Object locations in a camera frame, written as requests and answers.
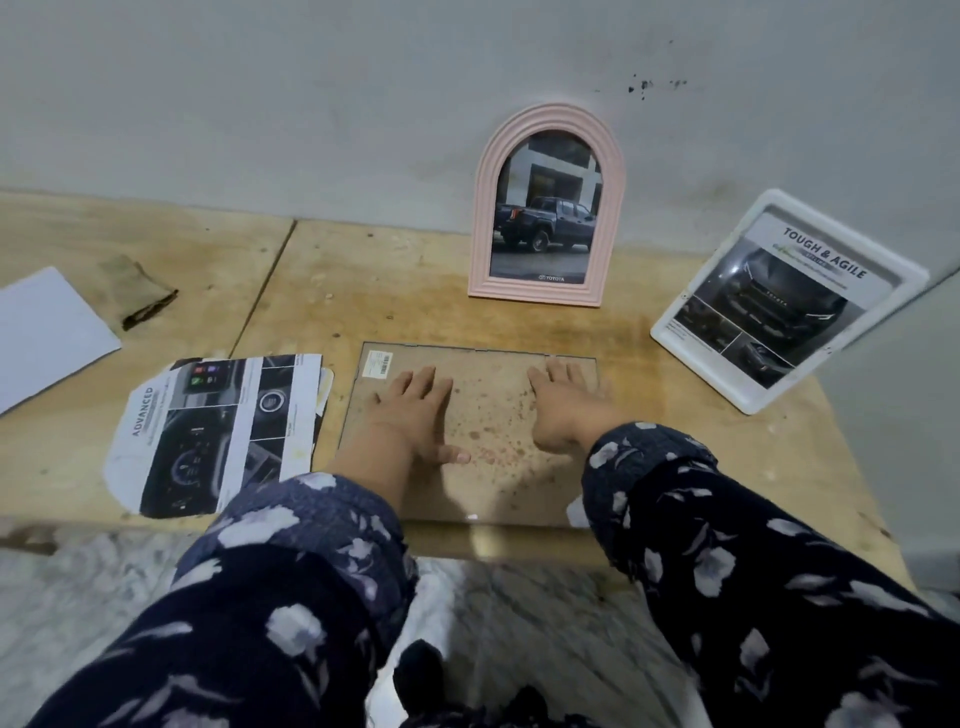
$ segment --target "right hand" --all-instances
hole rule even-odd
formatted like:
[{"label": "right hand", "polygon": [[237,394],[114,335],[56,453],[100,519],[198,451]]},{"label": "right hand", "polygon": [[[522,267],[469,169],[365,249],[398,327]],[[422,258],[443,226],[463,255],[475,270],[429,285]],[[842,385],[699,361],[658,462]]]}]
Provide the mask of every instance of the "right hand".
[{"label": "right hand", "polygon": [[564,452],[573,445],[589,451],[605,432],[630,421],[610,400],[604,382],[590,392],[579,364],[546,360],[546,374],[537,367],[527,370],[537,398],[534,444],[547,452]]}]

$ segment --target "navy floral sleeve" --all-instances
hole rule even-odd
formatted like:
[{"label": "navy floral sleeve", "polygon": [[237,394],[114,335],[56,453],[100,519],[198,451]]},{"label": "navy floral sleeve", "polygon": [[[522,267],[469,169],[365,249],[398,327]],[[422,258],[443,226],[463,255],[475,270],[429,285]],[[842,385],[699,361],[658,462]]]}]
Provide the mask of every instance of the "navy floral sleeve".
[{"label": "navy floral sleeve", "polygon": [[[696,440],[648,423],[607,433],[588,457],[584,505],[715,728],[960,715],[960,626],[720,474]],[[183,556],[170,593],[29,725],[359,728],[416,580],[393,510],[355,483],[310,473],[243,491]],[[492,715],[444,705],[405,728]]]},{"label": "navy floral sleeve", "polygon": [[327,473],[242,491],[30,726],[363,726],[415,586],[370,491]]},{"label": "navy floral sleeve", "polygon": [[677,430],[593,447],[590,527],[643,586],[715,728],[897,728],[960,716],[960,626],[717,470]]}]

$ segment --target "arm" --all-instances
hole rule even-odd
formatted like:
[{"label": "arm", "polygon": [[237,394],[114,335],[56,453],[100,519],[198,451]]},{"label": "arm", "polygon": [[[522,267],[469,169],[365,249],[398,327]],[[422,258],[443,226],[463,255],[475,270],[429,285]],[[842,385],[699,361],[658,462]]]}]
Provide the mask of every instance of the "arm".
[{"label": "arm", "polygon": [[242,491],[30,726],[364,725],[416,585],[396,517],[410,466],[465,459],[435,434],[451,386],[400,375],[329,473]]},{"label": "arm", "polygon": [[696,440],[631,422],[572,370],[551,377],[531,375],[535,439],[589,453],[590,526],[642,584],[714,726],[893,728],[955,714],[960,627],[719,473]]}]

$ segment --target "plywood surface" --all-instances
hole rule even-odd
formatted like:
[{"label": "plywood surface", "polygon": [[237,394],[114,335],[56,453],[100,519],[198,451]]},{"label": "plywood surface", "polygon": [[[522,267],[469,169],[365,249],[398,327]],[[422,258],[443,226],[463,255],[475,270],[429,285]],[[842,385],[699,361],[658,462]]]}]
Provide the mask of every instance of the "plywood surface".
[{"label": "plywood surface", "polygon": [[[466,465],[417,468],[400,513],[404,519],[502,525],[567,526],[566,505],[580,494],[583,460],[538,450],[531,437],[536,417],[527,369],[543,367],[544,354],[367,342],[353,381],[343,442],[362,423],[371,393],[389,379],[364,376],[371,351],[393,355],[388,377],[432,365],[454,377],[445,416],[448,443],[467,448]],[[596,361],[577,362],[590,386]]]},{"label": "plywood surface", "polygon": [[29,522],[156,524],[129,517],[101,477],[127,396],[176,359],[229,354],[291,224],[233,212],[0,193],[0,285],[56,266],[110,320],[115,298],[102,263],[125,255],[180,290],[155,318],[118,331],[119,352],[0,416],[0,514]]},{"label": "plywood surface", "polygon": [[[638,419],[690,433],[710,446],[724,472],[908,582],[815,378],[748,417],[650,338],[651,325],[703,263],[700,257],[617,249],[597,309],[470,299],[468,261],[463,235],[298,224],[237,355],[322,352],[333,367],[315,469],[337,447],[366,341],[595,357]],[[560,561],[602,561],[589,534],[570,529],[410,522],[407,533],[421,552],[437,555],[549,553]]]}]

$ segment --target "wooden table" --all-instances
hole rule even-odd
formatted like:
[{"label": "wooden table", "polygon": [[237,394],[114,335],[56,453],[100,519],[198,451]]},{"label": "wooden table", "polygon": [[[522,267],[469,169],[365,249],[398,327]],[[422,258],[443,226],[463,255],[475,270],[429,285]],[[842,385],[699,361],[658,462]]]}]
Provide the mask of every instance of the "wooden table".
[{"label": "wooden table", "polygon": [[[101,469],[128,395],[176,359],[229,356],[292,225],[237,212],[0,193],[0,285],[53,265],[99,313],[106,292],[98,266],[126,255],[180,291],[153,319],[120,332],[119,352],[0,416],[0,515],[126,523],[131,517]],[[164,526],[198,528],[193,520]]]},{"label": "wooden table", "polygon": [[[236,355],[320,352],[335,371],[315,470],[337,447],[366,340],[595,356],[639,419],[689,432],[724,472],[909,584],[815,378],[747,417],[650,338],[701,258],[617,250],[603,306],[587,309],[468,298],[468,246],[463,235],[298,223]],[[406,532],[436,556],[606,563],[583,531],[409,522]]]},{"label": "wooden table", "polygon": [[[567,353],[595,356],[638,418],[707,443],[726,473],[909,584],[814,378],[746,417],[650,338],[700,258],[618,250],[603,307],[572,308],[468,298],[463,235],[300,222],[283,248],[291,224],[0,194],[0,284],[56,265],[96,308],[89,271],[123,253],[180,290],[167,309],[123,334],[120,352],[0,417],[0,516],[204,528],[209,517],[148,521],[125,513],[101,468],[135,385],[180,357],[230,355],[238,337],[235,356],[319,352],[336,372],[315,469],[336,449],[365,340]],[[406,531],[420,554],[606,564],[592,537],[571,529],[409,522]]]}]

